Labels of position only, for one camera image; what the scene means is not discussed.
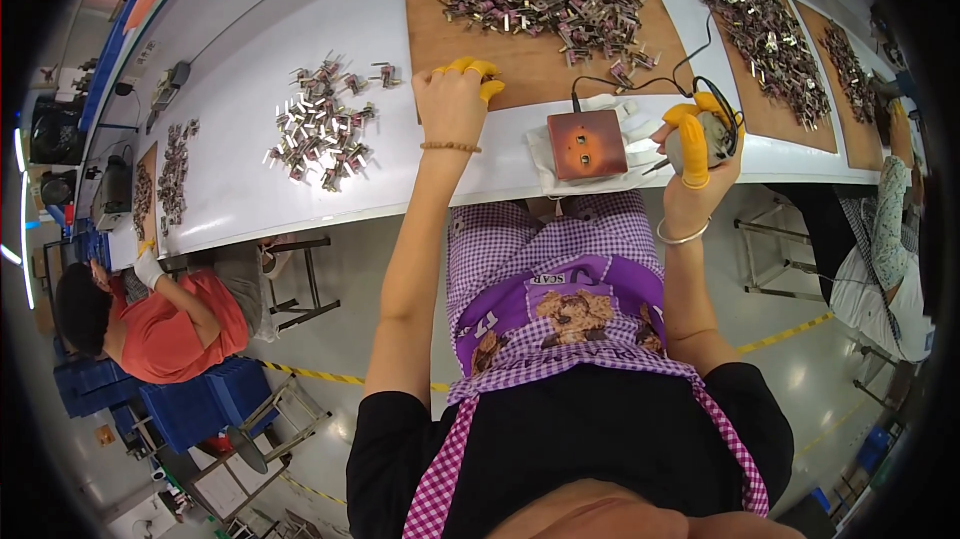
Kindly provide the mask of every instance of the white shirt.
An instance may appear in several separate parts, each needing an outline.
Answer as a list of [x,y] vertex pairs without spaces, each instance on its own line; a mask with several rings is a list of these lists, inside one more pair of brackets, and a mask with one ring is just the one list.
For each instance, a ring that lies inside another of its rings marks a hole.
[[881,288],[870,278],[867,262],[854,247],[837,270],[830,294],[830,310],[847,326],[863,332],[883,351],[896,359],[919,362],[930,355],[933,325],[924,316],[924,294],[920,287],[920,260],[909,254],[906,274],[890,303],[890,312],[900,327],[900,342],[883,306]]

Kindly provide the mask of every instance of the fluorescent light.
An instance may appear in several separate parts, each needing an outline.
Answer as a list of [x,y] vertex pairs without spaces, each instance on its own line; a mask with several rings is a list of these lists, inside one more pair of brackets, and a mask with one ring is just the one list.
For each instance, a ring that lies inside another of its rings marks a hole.
[[16,165],[20,166],[20,174],[27,171],[27,161],[23,159],[23,143],[20,142],[20,129],[13,130],[13,146],[16,148]]
[[[20,178],[20,253],[23,257],[27,257],[27,183],[29,179],[26,174],[21,174]],[[27,289],[27,305],[30,305],[30,309],[34,308],[34,285],[30,280],[30,266],[24,265],[23,268],[23,283]]]
[[6,257],[6,259],[12,261],[14,264],[18,266],[21,263],[23,263],[23,260],[20,259],[20,257],[17,254],[10,251],[10,248],[8,248],[6,245],[0,245],[0,253],[3,254],[3,257]]

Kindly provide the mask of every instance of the black hair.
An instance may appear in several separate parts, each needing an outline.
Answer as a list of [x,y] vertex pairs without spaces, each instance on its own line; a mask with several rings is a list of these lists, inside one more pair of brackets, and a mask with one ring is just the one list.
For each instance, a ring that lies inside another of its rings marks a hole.
[[113,304],[114,296],[100,288],[90,267],[72,263],[56,284],[56,327],[81,353],[96,357],[104,350]]

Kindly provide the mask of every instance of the hand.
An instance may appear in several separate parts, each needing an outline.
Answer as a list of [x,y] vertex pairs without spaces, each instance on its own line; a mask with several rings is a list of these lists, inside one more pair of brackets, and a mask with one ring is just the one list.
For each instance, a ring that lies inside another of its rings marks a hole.
[[103,291],[111,292],[111,274],[107,272],[95,258],[90,259],[90,272],[93,274],[93,281],[97,283]]
[[487,103],[505,87],[500,81],[481,84],[485,76],[495,74],[499,70],[490,62],[461,58],[431,74],[414,76],[424,139],[476,145],[487,118]]
[[890,152],[903,160],[907,168],[913,167],[910,118],[899,99],[890,102]]
[[140,257],[136,259],[133,264],[133,271],[136,273],[136,277],[150,289],[157,286],[157,281],[164,274],[160,263],[157,262],[157,256],[154,255],[154,250],[149,247],[143,250]]
[[[677,128],[678,118],[685,115],[695,115],[701,111],[717,113],[720,110],[716,98],[710,93],[694,95],[696,106],[683,105],[671,109],[663,117],[664,124],[650,138],[659,144],[657,151],[665,154],[666,137]],[[726,115],[719,116],[729,128],[730,122]],[[702,229],[707,220],[714,214],[714,209],[720,204],[730,187],[740,177],[740,161],[743,159],[744,127],[742,122],[737,132],[736,153],[732,158],[722,161],[709,171],[709,180],[706,185],[691,188],[683,182],[681,177],[674,175],[663,192],[663,236],[670,239],[681,239]]]

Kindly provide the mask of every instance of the white workbench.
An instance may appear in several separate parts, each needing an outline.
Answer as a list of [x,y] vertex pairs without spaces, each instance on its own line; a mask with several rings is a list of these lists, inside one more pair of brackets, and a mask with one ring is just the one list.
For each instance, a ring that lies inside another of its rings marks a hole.
[[[162,50],[143,73],[142,102],[149,99],[147,88],[156,82],[162,69],[179,60],[193,61],[189,81],[162,113],[150,137],[134,138],[135,158],[139,160],[158,141],[159,171],[167,126],[194,117],[200,124],[198,137],[189,145],[183,223],[161,241],[161,252],[187,253],[403,212],[418,168],[418,145],[423,140],[409,85],[404,0],[246,0],[245,12],[241,12],[244,6],[240,1],[244,0],[170,0],[150,32],[138,39],[141,44],[163,38],[159,40]],[[823,0],[801,1],[834,15],[824,7]],[[708,10],[699,0],[663,3],[687,52],[706,42]],[[694,74],[713,80],[738,109],[730,63],[716,26],[713,22],[710,25],[713,44],[690,64]],[[185,37],[193,37],[194,44],[187,44]],[[203,41],[208,43],[198,48]],[[856,37],[853,44],[865,66],[893,78],[893,71],[870,48]],[[348,71],[366,76],[376,72],[370,63],[390,61],[404,80],[402,86],[389,90],[371,83],[360,95],[342,99],[354,108],[372,101],[377,119],[367,126],[362,138],[372,148],[369,168],[361,178],[343,179],[342,192],[336,194],[323,191],[318,176],[308,177],[311,185],[294,185],[285,172],[261,163],[266,150],[278,142],[274,108],[292,95],[288,72],[301,66],[316,67],[331,49],[345,55],[350,63]],[[669,95],[629,99],[636,101],[640,115],[647,118],[659,118],[683,101]],[[484,152],[472,158],[454,205],[540,195],[524,135],[546,124],[547,115],[569,111],[570,104],[564,101],[491,113],[481,137]],[[104,108],[101,121],[129,124],[137,118],[138,105],[132,96],[114,97]],[[740,182],[875,183],[877,173],[847,167],[835,114],[833,127],[837,154],[748,135]],[[102,130],[92,140],[108,145],[117,140],[117,133]],[[99,149],[94,145],[90,151],[97,153]],[[661,170],[651,177],[651,185],[665,185],[671,174],[669,167]],[[114,269],[131,265],[136,258],[129,219],[112,233],[110,254]]]

